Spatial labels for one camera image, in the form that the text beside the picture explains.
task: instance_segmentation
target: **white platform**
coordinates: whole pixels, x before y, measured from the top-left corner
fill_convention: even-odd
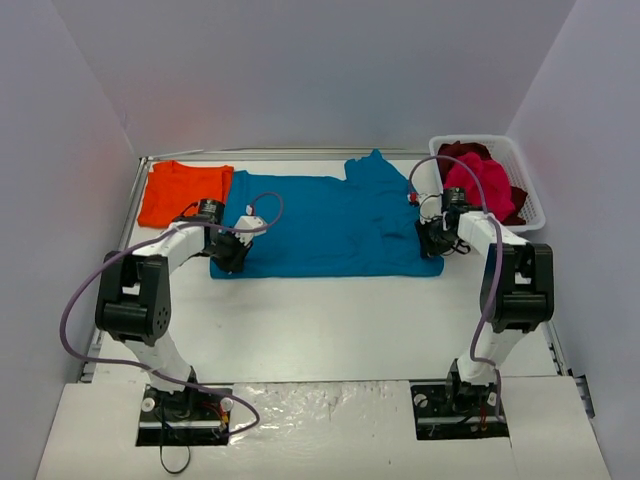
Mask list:
[[[240,162],[240,155],[220,156],[256,173],[337,177],[349,158]],[[385,156],[405,174],[420,158]],[[136,227],[132,241],[156,233]],[[443,377],[468,346],[482,271],[482,260],[467,256],[447,259],[443,275],[429,279],[214,281],[206,260],[188,262],[171,277],[172,336],[201,381],[234,383],[263,421],[227,447],[193,448],[180,478],[608,480],[573,379],[556,376],[542,329],[503,368],[510,438],[415,439],[403,380]],[[131,358],[108,336],[100,355]],[[345,380],[382,381],[270,383]],[[98,366],[92,384],[68,385],[38,480],[168,477],[158,448],[135,447],[145,382],[135,369]],[[248,415],[236,407],[233,426]],[[165,453],[172,468],[186,454]]]
[[[185,163],[229,164],[258,174],[344,178],[344,161],[367,153],[277,154],[275,158],[288,159],[274,161],[268,153],[228,152]],[[405,175],[426,155],[383,153]],[[430,164],[418,171],[416,185],[420,191],[436,188]],[[136,224],[131,241],[157,233]],[[447,258],[444,273],[434,278],[229,281],[211,279],[208,261],[192,259],[171,276],[169,328],[204,382],[442,378],[471,341],[480,315],[483,269],[479,256],[468,255]],[[108,335],[100,356],[133,359]],[[516,346],[503,373],[555,375],[542,328]],[[130,367],[97,366],[94,382],[123,381],[144,382],[146,374]]]
[[[510,438],[419,442],[407,382],[236,385],[264,415],[227,447],[194,447],[180,478],[609,480],[573,380],[508,378]],[[168,478],[135,447],[142,385],[68,385],[38,480]],[[234,410],[244,424],[247,411]],[[177,468],[182,448],[166,449]]]

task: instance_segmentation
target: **white wall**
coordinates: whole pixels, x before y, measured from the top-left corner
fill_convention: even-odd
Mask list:
[[[136,168],[49,0],[0,7],[0,152],[0,477],[28,479],[78,371],[60,346],[59,316],[117,245]],[[87,345],[93,302],[74,315],[75,345]]]
[[[640,3],[579,0],[513,121],[555,250],[556,323],[614,479],[640,471]]]
[[[54,0],[139,154],[504,133],[574,0]]]

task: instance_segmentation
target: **screw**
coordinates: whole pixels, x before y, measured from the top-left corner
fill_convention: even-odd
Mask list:
[[[140,409],[144,413],[153,412],[154,408],[156,408],[156,402],[155,402],[155,400],[153,398],[146,397],[144,400],[142,400],[142,405],[140,406]]]
[[[413,404],[416,407],[425,408],[429,404],[429,400],[427,400],[427,396],[425,394],[418,393],[413,397]]]
[[[224,397],[222,400],[220,400],[220,408],[223,412],[229,413],[233,408],[233,400],[228,397]]]

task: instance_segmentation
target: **folded clothing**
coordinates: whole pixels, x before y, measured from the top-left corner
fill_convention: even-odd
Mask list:
[[[233,167],[189,167],[171,160],[154,165],[138,215],[141,227],[165,228],[183,211],[197,212],[191,204],[203,198],[226,202]]]
[[[346,180],[334,177],[233,174],[225,224],[233,225],[246,205],[266,191],[284,200],[280,221],[254,239],[242,273],[227,275],[211,263],[214,278],[344,277],[442,272],[441,258],[420,258],[407,203],[407,179],[374,150],[345,163]],[[256,212],[273,219],[279,202],[264,197]]]

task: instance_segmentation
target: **pink cloth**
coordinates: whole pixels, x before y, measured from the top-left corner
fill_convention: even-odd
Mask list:
[[[511,201],[511,185],[507,172],[495,160],[482,160],[477,153],[469,152],[460,157],[480,179],[489,211],[502,222],[515,211]],[[472,205],[481,205],[480,192],[469,172],[456,164],[447,174],[444,188],[462,187],[467,192],[467,201]]]

